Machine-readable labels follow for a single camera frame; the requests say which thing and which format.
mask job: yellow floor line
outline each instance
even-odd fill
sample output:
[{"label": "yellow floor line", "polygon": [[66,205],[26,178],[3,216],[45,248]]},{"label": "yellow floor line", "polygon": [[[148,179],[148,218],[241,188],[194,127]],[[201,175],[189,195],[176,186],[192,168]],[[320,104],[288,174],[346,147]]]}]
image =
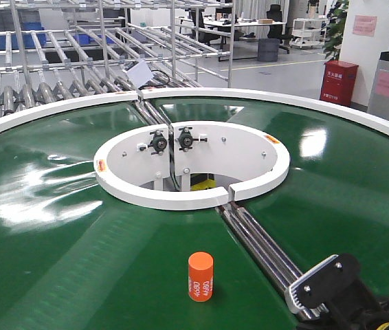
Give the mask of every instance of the yellow floor line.
[{"label": "yellow floor line", "polygon": [[[278,63],[278,64],[266,64],[266,65],[253,65],[251,67],[235,67],[232,69],[232,71],[237,70],[247,70],[247,69],[258,69],[261,67],[281,67],[284,65],[296,65],[296,64],[305,64],[305,63],[318,63],[318,62],[326,62],[327,60],[306,60],[303,62],[289,62],[289,63]],[[228,69],[221,69],[219,72],[227,72]],[[204,74],[205,72],[202,70],[199,70],[199,74]]]}]

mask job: gray trash bin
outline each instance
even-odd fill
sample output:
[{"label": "gray trash bin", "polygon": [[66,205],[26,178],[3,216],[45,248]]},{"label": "gray trash bin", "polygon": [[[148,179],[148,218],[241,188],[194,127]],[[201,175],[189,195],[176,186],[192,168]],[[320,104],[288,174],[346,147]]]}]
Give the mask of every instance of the gray trash bin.
[{"label": "gray trash bin", "polygon": [[259,39],[257,47],[257,60],[260,62],[276,62],[278,60],[278,39]]}]

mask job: white shelf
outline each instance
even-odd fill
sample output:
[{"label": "white shelf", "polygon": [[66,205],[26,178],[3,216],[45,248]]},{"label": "white shelf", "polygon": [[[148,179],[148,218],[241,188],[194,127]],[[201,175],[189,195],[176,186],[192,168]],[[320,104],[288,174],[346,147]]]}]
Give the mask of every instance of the white shelf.
[{"label": "white shelf", "polygon": [[326,19],[294,19],[290,45],[296,47],[323,46],[326,38]]}]

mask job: office chair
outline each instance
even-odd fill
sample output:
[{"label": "office chair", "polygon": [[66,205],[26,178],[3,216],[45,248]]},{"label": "office chair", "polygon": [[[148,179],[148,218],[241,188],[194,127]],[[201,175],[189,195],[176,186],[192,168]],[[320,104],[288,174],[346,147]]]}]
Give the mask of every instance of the office chair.
[{"label": "office chair", "polygon": [[[196,26],[196,10],[191,10],[191,17],[193,20],[194,26]],[[202,12],[199,12],[199,19],[198,19],[198,26],[200,28],[205,29],[205,25],[203,24],[203,17],[202,17]],[[196,38],[196,31],[192,30],[192,38]],[[213,34],[213,33],[207,33],[207,32],[202,32],[199,31],[199,42],[200,43],[205,43],[206,45],[210,45],[211,40],[216,40],[221,38],[218,34]]]},{"label": "office chair", "polygon": [[[269,10],[266,12],[267,19],[273,19],[276,22],[282,21],[282,11],[280,10],[280,5],[271,5],[269,7]],[[280,43],[282,43],[284,40],[291,40],[293,37],[288,34],[282,34],[283,26],[282,25],[270,25],[269,26],[269,32],[268,32],[268,38],[269,39],[279,39]],[[289,54],[289,47],[286,47],[284,45],[280,45],[279,48],[282,50],[286,50],[286,52]]]}]

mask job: green conveyor belt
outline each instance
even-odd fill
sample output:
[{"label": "green conveyor belt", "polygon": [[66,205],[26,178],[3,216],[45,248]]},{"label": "green conveyor belt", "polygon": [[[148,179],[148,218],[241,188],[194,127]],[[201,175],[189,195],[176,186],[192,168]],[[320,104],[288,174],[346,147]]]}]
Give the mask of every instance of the green conveyor belt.
[{"label": "green conveyor belt", "polygon": [[[279,138],[289,176],[245,206],[303,270],[351,252],[371,289],[389,295],[389,137],[269,102],[153,103],[173,121],[231,118]],[[140,126],[125,102],[0,134],[0,329],[292,329],[282,298],[215,210],[141,208],[97,185],[94,153]],[[187,295],[187,259],[199,250],[215,258],[206,303]]]}]

